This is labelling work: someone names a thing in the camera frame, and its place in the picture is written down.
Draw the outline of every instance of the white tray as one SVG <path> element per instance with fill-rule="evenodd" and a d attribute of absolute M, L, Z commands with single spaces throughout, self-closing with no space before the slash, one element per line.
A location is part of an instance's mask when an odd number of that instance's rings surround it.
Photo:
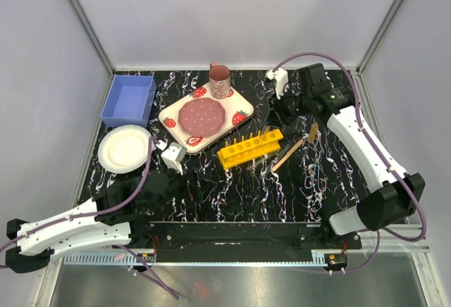
<path fill-rule="evenodd" d="M 168 106 L 167 108 L 164 108 L 163 110 L 160 111 L 160 114 L 158 115 L 158 119 L 160 120 L 161 124 L 168 130 L 168 132 L 171 134 L 174 140 L 177 141 L 177 143 L 179 143 L 180 145 L 184 146 L 187 149 L 187 152 L 189 154 L 197 154 L 198 152 L 202 151 L 203 149 L 205 149 L 206 147 L 210 146 L 215 141 L 220 139 L 223 135 L 229 133 L 235 127 L 245 122 L 247 119 L 251 118 L 252 115 L 254 114 L 254 107 L 252 106 L 252 104 L 248 102 L 243 96 L 241 96 L 241 94 L 239 94 L 237 90 L 231 88 L 229 97 L 226 97 L 224 99 L 217 99 L 211 95 L 210 82 L 204 84 L 202 87 L 197 88 L 197 92 L 196 90 L 194 90 L 191 94 L 188 94 L 182 99 L 176 101 L 174 104 Z M 194 96 L 195 98 L 199 98 L 198 96 L 200 94 L 201 94 L 200 97 L 209 97 L 221 103 L 221 105 L 225 109 L 225 115 L 227 117 L 225 120 L 225 124 L 218 133 L 205 138 L 191 137 L 189 134 L 181 130 L 178 124 L 178 111 L 182 108 L 183 104 L 193 100 Z M 235 119 L 237 115 L 242 118 L 242 115 L 237 114 L 240 111 L 246 113 L 247 117 L 244 118 L 243 121 L 241 121 L 238 125 L 232 124 L 234 116 Z M 164 120 L 167 118 L 172 120 L 169 120 L 166 125 Z"/>

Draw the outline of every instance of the pink mug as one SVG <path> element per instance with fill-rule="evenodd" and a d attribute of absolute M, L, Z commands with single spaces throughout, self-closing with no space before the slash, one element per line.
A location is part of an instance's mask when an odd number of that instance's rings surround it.
<path fill-rule="evenodd" d="M 226 98 L 230 93 L 230 70 L 224 65 L 210 63 L 210 90 L 214 98 Z"/>

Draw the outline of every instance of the blue plastic bin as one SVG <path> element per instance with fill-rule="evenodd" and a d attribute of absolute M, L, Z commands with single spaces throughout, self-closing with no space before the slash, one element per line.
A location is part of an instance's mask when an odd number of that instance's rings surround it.
<path fill-rule="evenodd" d="M 108 127 L 147 127 L 156 93 L 153 76 L 115 75 L 100 118 Z"/>

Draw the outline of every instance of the metal floor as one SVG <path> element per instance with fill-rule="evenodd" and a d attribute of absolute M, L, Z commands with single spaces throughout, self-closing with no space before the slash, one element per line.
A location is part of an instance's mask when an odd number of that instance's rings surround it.
<path fill-rule="evenodd" d="M 350 267 L 364 260 L 352 254 Z M 51 306 L 427 306 L 406 253 L 380 253 L 369 268 L 332 277 L 292 268 L 155 269 L 179 301 L 126 268 L 64 265 Z"/>

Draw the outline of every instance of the white mount bracket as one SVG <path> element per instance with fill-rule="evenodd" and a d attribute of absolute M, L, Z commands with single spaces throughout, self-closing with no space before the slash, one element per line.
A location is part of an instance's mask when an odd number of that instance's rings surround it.
<path fill-rule="evenodd" d="M 186 148 L 177 144 L 171 143 L 169 147 L 163 151 L 161 158 L 168 168 L 172 168 L 183 175 L 182 159 L 185 157 Z"/>
<path fill-rule="evenodd" d="M 280 99 L 284 95 L 283 90 L 288 83 L 288 72 L 283 69 L 277 69 L 274 73 L 272 70 L 268 70 L 266 72 L 266 78 L 276 81 L 276 96 L 277 99 Z"/>

